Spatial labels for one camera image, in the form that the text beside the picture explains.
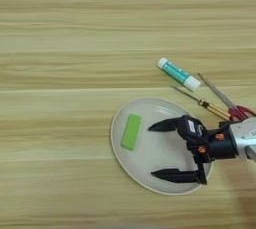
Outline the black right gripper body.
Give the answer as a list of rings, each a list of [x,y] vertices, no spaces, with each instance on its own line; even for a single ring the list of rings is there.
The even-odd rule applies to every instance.
[[[187,149],[192,153],[197,169],[188,172],[187,183],[207,184],[205,164],[215,160],[234,159],[238,155],[237,146],[229,132],[228,123],[218,129],[207,130],[203,125],[196,126],[197,132],[186,136]]]

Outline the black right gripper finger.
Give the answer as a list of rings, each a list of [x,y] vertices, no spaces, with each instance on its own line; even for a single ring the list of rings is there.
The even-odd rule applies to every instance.
[[[179,126],[179,118],[171,118],[159,121],[151,125],[148,130],[153,132],[171,132],[175,131]]]
[[[180,171],[179,169],[161,169],[151,173],[152,176],[173,183],[196,183],[196,171]]]

